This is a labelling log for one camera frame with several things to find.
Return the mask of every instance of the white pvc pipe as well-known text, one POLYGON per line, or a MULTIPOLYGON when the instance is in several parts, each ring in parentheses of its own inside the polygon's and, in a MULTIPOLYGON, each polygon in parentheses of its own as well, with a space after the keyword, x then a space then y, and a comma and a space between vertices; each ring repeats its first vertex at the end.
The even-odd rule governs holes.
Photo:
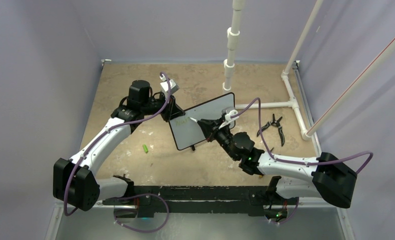
MULTIPOLYGON (((245 109, 248 106, 248 104, 236 104, 234 107, 235 109, 245 109)), ((267 108, 291 108, 292 107, 292 102, 290 101, 284 101, 284 102, 269 102, 269 103, 261 103, 261 108, 262 109, 267 109, 267 108)), ((252 104, 249 109, 257 109, 258 108, 258 103, 252 104)))
POLYGON ((315 2, 314 8, 312 9, 311 14, 309 15, 308 21, 306 21, 305 27, 303 28, 299 40, 297 41, 296 46, 294 47, 289 62, 287 63, 286 68, 283 70, 283 72, 286 75, 289 74, 290 68, 292 67, 293 62, 296 60, 295 58, 298 55, 299 50, 301 49, 302 44, 304 43, 304 40, 307 37, 308 32, 310 31, 310 28, 313 25, 314 20, 316 19, 317 13, 319 12, 321 5, 323 4, 323 1, 324 0, 317 0, 317 2, 315 2))
POLYGON ((342 93, 342 95, 331 105, 331 107, 321 116, 321 118, 308 130, 306 135, 311 137, 325 121, 327 121, 335 110, 357 89, 361 83, 369 76, 395 51, 395 38, 381 51, 373 61, 359 74, 353 83, 342 93))
POLYGON ((231 27, 227 30, 227 59, 224 60, 225 82, 222 84, 223 93, 228 93, 232 89, 232 77, 235 67, 236 47, 240 35, 240 23, 242 20, 242 10, 245 7, 245 0, 233 0, 233 17, 231 27))
POLYGON ((237 34, 240 28, 240 22, 242 20, 242 9, 245 5, 244 0, 233 0, 233 18, 231 20, 231 32, 233 34, 237 34))

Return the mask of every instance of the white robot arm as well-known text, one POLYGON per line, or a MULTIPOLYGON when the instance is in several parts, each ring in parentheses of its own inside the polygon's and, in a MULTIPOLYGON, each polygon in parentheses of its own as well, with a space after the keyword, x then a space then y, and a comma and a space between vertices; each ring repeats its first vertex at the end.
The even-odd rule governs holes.
MULTIPOLYGON (((161 78, 159 98, 152 94, 147 81, 136 80, 129 88, 129 95, 123 98, 111 114, 99 134, 82 150, 69 160, 60 158, 53 167, 53 196, 64 200, 67 183, 75 168, 72 182, 67 190, 65 202, 87 211, 99 200, 135 195, 134 182, 124 176, 113 176, 96 180, 95 176, 109 154, 134 132, 140 123, 124 124, 142 120, 145 115, 154 115, 160 109, 167 94, 167 81, 161 78)), ((179 89, 169 79, 171 93, 179 89)), ((168 105, 160 112, 164 121, 185 115, 176 104, 174 96, 169 96, 168 105)), ((192 119, 201 128, 208 142, 216 140, 234 161, 240 161, 239 168, 247 174, 276 175, 268 185, 266 195, 276 202, 284 202, 295 197, 323 198, 328 203, 340 208, 349 208, 354 192, 357 174, 344 163, 316 166, 318 163, 335 160, 333 155, 323 153, 321 157, 291 157, 272 155, 257 149, 246 132, 231 134, 229 123, 238 118, 235 109, 225 109, 220 119, 192 119), (305 163, 298 165, 277 160, 305 163)))

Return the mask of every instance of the pliers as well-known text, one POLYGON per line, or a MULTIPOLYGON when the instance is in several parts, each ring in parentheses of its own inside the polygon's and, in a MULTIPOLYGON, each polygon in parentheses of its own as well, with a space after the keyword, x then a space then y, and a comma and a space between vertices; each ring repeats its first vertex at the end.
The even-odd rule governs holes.
MULTIPOLYGON (((282 120, 282 116, 276 120, 276 116, 274 115, 274 113, 272 114, 272 121, 268 121, 264 126, 261 127, 262 131, 265 131, 269 126, 273 126, 276 127, 278 129, 278 134, 280 135, 280 140, 281 140, 281 146, 283 147, 283 145, 285 144, 285 135, 283 134, 283 127, 280 125, 280 120, 282 120)), ((256 133, 256 136, 259 137, 259 135, 261 135, 261 132, 258 130, 258 132, 256 133)))

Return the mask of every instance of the whiteboard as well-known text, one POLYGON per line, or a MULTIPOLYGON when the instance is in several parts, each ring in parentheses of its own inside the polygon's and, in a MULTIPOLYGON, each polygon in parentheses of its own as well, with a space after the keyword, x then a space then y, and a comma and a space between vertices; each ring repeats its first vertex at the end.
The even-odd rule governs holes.
MULTIPOLYGON (((205 141, 204 133, 199 125, 190 120, 208 119, 215 120, 221 118, 221 111, 228 107, 235 106, 235 94, 229 92, 199 105, 185 110, 184 116, 179 116, 169 121, 172 136, 178 150, 184 150, 192 145, 205 141)), ((230 123, 230 129, 234 128, 236 122, 230 123)))

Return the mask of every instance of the purple cable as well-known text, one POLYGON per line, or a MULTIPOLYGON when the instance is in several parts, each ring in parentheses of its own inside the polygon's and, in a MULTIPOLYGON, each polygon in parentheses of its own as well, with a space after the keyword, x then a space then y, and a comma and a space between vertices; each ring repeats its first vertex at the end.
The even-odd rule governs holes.
POLYGON ((163 202, 163 204, 165 205, 165 208, 166 208, 166 218, 165 218, 165 220, 163 221, 163 223, 162 223, 159 227, 157 227, 157 228, 155 228, 155 229, 152 229, 152 230, 141 230, 141 229, 137 229, 137 228, 134 228, 134 227, 131 227, 131 226, 127 226, 127 225, 125 225, 124 223, 120 222, 120 221, 117 219, 117 216, 115 215, 115 211, 114 211, 114 213, 113 213, 113 219, 115 219, 115 222, 114 222, 114 223, 117 223, 118 225, 120 225, 121 227, 124 227, 124 228, 126 228, 126 229, 130 229, 130 230, 133 230, 133 231, 135 231, 135 232, 142 233, 142 234, 154 233, 154 232, 156 232, 156 231, 159 231, 161 228, 163 228, 163 227, 165 226, 165 224, 167 224, 167 222, 168 222, 168 217, 169 217, 169 215, 170 215, 170 210, 169 210, 169 208, 168 208, 167 202, 166 202, 162 197, 160 197, 160 196, 158 196, 158 195, 156 195, 156 194, 153 194, 153 193, 144 193, 144 194, 139 194, 139 195, 129 196, 129 197, 117 197, 117 198, 115 198, 115 199, 117 199, 117 200, 130 200, 130 199, 135 199, 135 198, 144 197, 144 196, 153 196, 153 197, 156 197, 156 198, 160 199, 160 200, 163 202))
MULTIPOLYGON (((141 119, 141 120, 136 120, 136 121, 129 121, 129 122, 124 122, 118 125, 114 125, 112 127, 110 127, 108 129, 108 131, 112 131, 116 128, 125 126, 125 125, 130 125, 130 124, 139 124, 142 123, 144 121, 153 119, 154 117, 158 116, 167 106, 168 102, 170 101, 170 96, 171 96, 171 83, 170 83, 170 79, 168 78, 167 74, 163 71, 161 71, 159 73, 159 75, 162 77, 165 77, 166 82, 168 83, 168 96, 165 100, 165 102, 163 103, 162 107, 152 116, 149 116, 147 118, 141 119)), ((69 217, 71 216, 77 209, 78 207, 74 208, 71 212, 68 212, 68 192, 70 190, 70 186, 71 186, 71 182, 73 181, 74 178, 74 174, 77 171, 78 167, 80 166, 80 164, 83 162, 83 160, 86 158, 86 155, 90 152, 90 150, 108 133, 108 131, 104 131, 102 134, 100 134, 98 137, 96 137, 96 139, 94 141, 92 141, 90 143, 90 145, 88 146, 88 148, 82 153, 82 157, 80 157, 77 161, 77 163, 75 164, 74 168, 71 171, 71 174, 69 175, 68 178, 68 182, 66 183, 66 187, 65 187, 65 192, 63 195, 63 214, 65 214, 65 216, 69 217)))
POLYGON ((256 101, 258 101, 259 132, 260 132, 260 135, 261 135, 262 142, 263 142, 263 144, 264 144, 269 156, 272 159, 275 159, 275 160, 277 160, 279 162, 287 163, 287 164, 298 164, 298 165, 305 165, 305 166, 306 165, 308 165, 308 166, 321 166, 321 165, 332 165, 332 164, 343 163, 343 162, 346 162, 346 161, 349 161, 349 160, 352 160, 352 159, 356 159, 356 158, 364 156, 364 155, 369 155, 367 157, 367 159, 365 160, 365 162, 361 165, 361 167, 359 167, 358 170, 356 170, 356 173, 359 174, 367 166, 367 164, 370 162, 370 160, 373 158, 374 154, 371 151, 362 151, 362 152, 354 154, 352 156, 348 156, 348 157, 337 159, 337 160, 333 160, 333 161, 309 162, 307 164, 305 164, 305 162, 302 162, 302 161, 293 161, 293 160, 286 160, 286 159, 281 159, 281 158, 275 158, 273 153, 271 153, 270 148, 268 147, 267 142, 265 141, 264 135, 263 135, 263 132, 262 132, 262 126, 261 126, 261 99, 259 97, 255 98, 252 102, 250 102, 249 105, 247 105, 241 112, 239 112, 238 114, 233 115, 231 117, 235 118, 235 117, 240 116, 245 111, 247 111, 251 107, 251 105, 254 104, 256 101))
POLYGON ((290 216, 286 217, 284 221, 279 221, 278 224, 282 225, 287 223, 295 215, 296 210, 298 209, 298 205, 299 205, 299 197, 296 199, 296 206, 294 206, 294 209, 291 212, 290 216))

